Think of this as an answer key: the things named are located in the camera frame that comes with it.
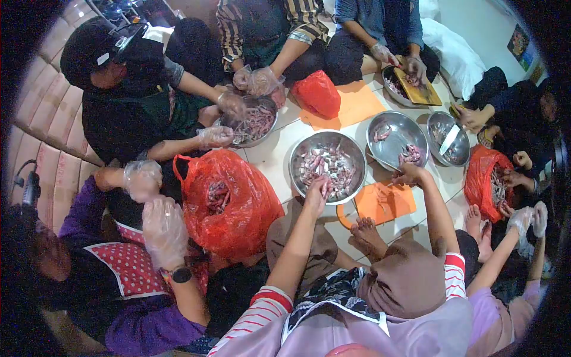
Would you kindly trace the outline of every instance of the sandal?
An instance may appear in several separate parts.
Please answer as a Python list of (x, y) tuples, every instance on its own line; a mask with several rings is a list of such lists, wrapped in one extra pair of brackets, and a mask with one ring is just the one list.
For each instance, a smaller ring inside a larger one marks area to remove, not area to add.
[(480, 132), (478, 133), (478, 143), (482, 144), (486, 149), (493, 149), (493, 145), (494, 145), (494, 138), (490, 138), (488, 134), (488, 131), (490, 130), (490, 128), (485, 128), (483, 130), (480, 130)]

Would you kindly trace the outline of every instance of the picture on wall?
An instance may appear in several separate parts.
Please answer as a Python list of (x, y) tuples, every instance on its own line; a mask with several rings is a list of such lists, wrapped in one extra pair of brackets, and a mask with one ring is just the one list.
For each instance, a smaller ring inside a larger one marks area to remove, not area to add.
[(508, 42), (508, 50), (526, 71), (531, 65), (531, 62), (528, 62), (528, 60), (530, 60), (530, 57), (534, 57), (533, 55), (535, 54), (535, 50), (533, 48), (530, 49), (530, 51), (526, 51), (528, 47), (533, 47), (533, 45), (530, 46), (529, 36), (520, 25), (516, 25), (516, 29), (513, 30), (512, 38)]

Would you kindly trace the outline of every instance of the red polka dot fabric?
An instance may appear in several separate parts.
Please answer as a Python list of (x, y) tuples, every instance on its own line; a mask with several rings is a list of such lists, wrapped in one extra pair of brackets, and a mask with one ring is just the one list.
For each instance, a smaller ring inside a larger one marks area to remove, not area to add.
[(102, 243), (85, 249), (113, 270), (123, 297), (167, 294), (163, 277), (153, 269), (143, 248), (131, 243)]
[(124, 240), (144, 244), (142, 231), (139, 231), (138, 229), (134, 229), (132, 227), (126, 226), (126, 225), (121, 224), (119, 222), (115, 222), (115, 223), (117, 224), (117, 229), (119, 230), (119, 233), (121, 234), (121, 237), (123, 237)]

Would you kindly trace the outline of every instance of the red plastic bag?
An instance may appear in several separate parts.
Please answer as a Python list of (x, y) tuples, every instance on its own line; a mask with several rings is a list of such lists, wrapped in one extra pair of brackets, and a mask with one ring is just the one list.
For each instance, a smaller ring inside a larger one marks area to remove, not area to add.
[[(185, 179), (176, 161), (188, 161)], [(184, 221), (190, 237), (222, 258), (244, 258), (266, 249), (266, 234), (284, 215), (278, 196), (265, 176), (230, 150), (213, 150), (200, 158), (177, 155), (173, 169), (180, 180)], [(230, 190), (224, 212), (209, 215), (208, 191), (223, 181)]]
[(341, 96), (324, 71), (319, 70), (306, 79), (295, 82), (291, 92), (314, 113), (321, 114), (326, 119), (339, 116)]
[[(464, 185), (464, 196), (468, 204), (477, 204), (482, 219), (489, 219), (496, 223), (503, 216), (492, 202), (492, 182), (490, 176), (496, 163), (502, 169), (513, 170), (511, 161), (497, 150), (486, 149), (482, 145), (476, 145), (472, 152), (466, 182)], [(512, 205), (513, 190), (506, 191), (506, 201)]]

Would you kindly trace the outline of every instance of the white tile floor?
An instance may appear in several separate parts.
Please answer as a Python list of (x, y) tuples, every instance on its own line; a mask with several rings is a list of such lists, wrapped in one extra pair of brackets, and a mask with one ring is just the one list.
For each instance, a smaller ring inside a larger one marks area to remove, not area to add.
[[(396, 110), (408, 115), (420, 124), (424, 130), (426, 130), (426, 122), (430, 114), (437, 110), (448, 111), (450, 102), (454, 100), (440, 77), (436, 78), (433, 85), (443, 105), (441, 107), (423, 106), (419, 109), (401, 107), (393, 102), (386, 91), (383, 90), (383, 85), (380, 82), (382, 79), (380, 79), (378, 74), (367, 75), (364, 77), (364, 80), (387, 110)], [(287, 202), (293, 197), (288, 173), (291, 150), (299, 140), (313, 133), (310, 125), (299, 120), (300, 111), (301, 109), (295, 99), (289, 95), (285, 106), (280, 110), (276, 127), (268, 139), (256, 147), (236, 151), (242, 158), (254, 164), (267, 177), (286, 212)], [(355, 139), (361, 149), (365, 150), (367, 147), (365, 133), (370, 120), (345, 127), (341, 129), (341, 132)], [(477, 142), (475, 135), (470, 134), (469, 136), (472, 146), (475, 145)], [(455, 228), (462, 229), (464, 216), (468, 208), (462, 192), (464, 169), (444, 167), (435, 161), (432, 156), (430, 156), (426, 169), (435, 178), (444, 201), (447, 203)], [(379, 182), (390, 177), (391, 173), (384, 170), (378, 163), (369, 162), (365, 184)], [(427, 213), (424, 207), (422, 190), (417, 187), (413, 188), (413, 196), (416, 202), (416, 212), (381, 224), (377, 226), (377, 230), (387, 243), (392, 243), (401, 236), (408, 236), (429, 248), (426, 225)], [(353, 202), (344, 206), (344, 214), (351, 221), (357, 219), (357, 211)], [(321, 219), (325, 222), (326, 229), (333, 235), (341, 249), (359, 262), (368, 263), (367, 257), (363, 256), (361, 252), (347, 242), (350, 233), (339, 223), (334, 206), (327, 206)]]

